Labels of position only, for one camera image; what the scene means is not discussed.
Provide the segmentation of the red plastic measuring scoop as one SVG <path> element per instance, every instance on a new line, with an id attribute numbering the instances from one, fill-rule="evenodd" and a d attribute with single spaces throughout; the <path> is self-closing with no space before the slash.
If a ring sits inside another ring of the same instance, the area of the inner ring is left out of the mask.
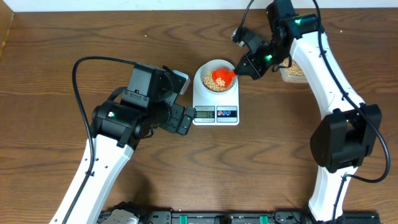
<path id="1" fill-rule="evenodd" d="M 222 78 L 226 82 L 226 86 L 232 83 L 233 78 L 236 76 L 234 70 L 227 68 L 217 68 L 212 74 L 212 78 L 215 81 L 217 78 Z"/>

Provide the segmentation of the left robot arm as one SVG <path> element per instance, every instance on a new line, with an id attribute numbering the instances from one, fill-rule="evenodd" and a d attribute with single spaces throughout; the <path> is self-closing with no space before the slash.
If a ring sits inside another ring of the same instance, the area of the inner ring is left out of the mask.
<path id="1" fill-rule="evenodd" d="M 128 86 L 115 89 L 97 106 L 79 168 L 52 223 L 96 223 L 123 167 L 139 142 L 156 128 L 186 135 L 195 109 L 176 104 L 190 77 L 167 67 L 138 63 Z"/>

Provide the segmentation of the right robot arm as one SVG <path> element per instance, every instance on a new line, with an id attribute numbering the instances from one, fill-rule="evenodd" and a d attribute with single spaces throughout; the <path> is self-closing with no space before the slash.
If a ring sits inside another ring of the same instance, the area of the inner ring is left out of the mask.
<path id="1" fill-rule="evenodd" d="M 382 138 L 381 110 L 367 105 L 347 81 L 328 45 L 319 12 L 300 15 L 290 1 L 274 1 L 266 13 L 271 40 L 262 40 L 243 24 L 233 32 L 232 41 L 248 48 L 235 74 L 257 80 L 268 70 L 283 70 L 284 61 L 303 71 L 318 103 L 321 123 L 310 138 L 318 172 L 302 222 L 346 223 L 345 193 L 376 140 Z"/>

